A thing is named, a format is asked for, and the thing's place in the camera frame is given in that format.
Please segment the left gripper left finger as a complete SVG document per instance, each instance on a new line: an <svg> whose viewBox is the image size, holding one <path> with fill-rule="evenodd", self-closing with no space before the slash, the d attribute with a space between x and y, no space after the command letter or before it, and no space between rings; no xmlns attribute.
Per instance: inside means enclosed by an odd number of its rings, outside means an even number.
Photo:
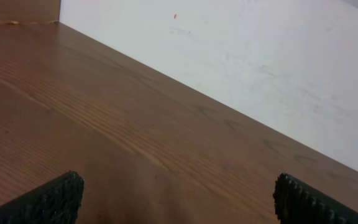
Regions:
<svg viewBox="0 0 358 224"><path fill-rule="evenodd" d="M0 224L74 224L85 181L69 171L0 206Z"/></svg>

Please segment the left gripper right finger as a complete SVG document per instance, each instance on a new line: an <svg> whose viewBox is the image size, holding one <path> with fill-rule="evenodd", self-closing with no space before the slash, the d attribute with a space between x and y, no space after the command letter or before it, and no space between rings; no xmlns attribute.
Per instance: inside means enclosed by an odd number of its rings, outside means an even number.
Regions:
<svg viewBox="0 0 358 224"><path fill-rule="evenodd" d="M358 224L358 212L287 173L275 181L273 199L280 224Z"/></svg>

